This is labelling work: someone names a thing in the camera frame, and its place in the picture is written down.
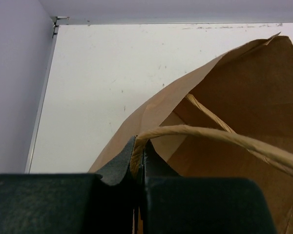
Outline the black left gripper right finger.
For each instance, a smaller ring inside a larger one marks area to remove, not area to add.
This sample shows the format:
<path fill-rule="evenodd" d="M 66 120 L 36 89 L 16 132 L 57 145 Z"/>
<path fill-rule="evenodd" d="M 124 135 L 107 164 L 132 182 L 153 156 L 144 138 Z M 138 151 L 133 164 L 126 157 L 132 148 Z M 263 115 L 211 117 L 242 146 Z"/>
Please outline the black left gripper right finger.
<path fill-rule="evenodd" d="M 183 177 L 148 141 L 139 167 L 144 234 L 274 234 L 260 188 L 246 178 Z"/>

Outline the brown paper bag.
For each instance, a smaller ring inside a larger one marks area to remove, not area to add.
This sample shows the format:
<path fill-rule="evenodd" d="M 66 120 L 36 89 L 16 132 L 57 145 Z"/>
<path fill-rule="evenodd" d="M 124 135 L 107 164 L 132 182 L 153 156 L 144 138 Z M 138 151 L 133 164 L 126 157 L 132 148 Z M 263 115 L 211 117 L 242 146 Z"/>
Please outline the brown paper bag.
<path fill-rule="evenodd" d="M 177 79 L 135 110 L 90 167 L 111 161 L 134 135 L 185 124 L 237 133 L 293 154 L 293 43 L 273 35 L 231 50 Z M 156 152 L 192 177 L 246 177 L 268 202 L 277 231 L 293 234 L 293 177 L 259 156 L 204 137 L 162 136 Z"/>

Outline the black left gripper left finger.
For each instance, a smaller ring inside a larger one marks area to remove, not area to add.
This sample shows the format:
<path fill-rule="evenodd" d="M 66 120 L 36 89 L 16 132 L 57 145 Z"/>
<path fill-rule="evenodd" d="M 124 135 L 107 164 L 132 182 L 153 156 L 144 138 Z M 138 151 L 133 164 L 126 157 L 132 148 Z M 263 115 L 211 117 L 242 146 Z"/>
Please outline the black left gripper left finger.
<path fill-rule="evenodd" d="M 0 234 L 130 234 L 135 138 L 85 174 L 0 174 Z"/>

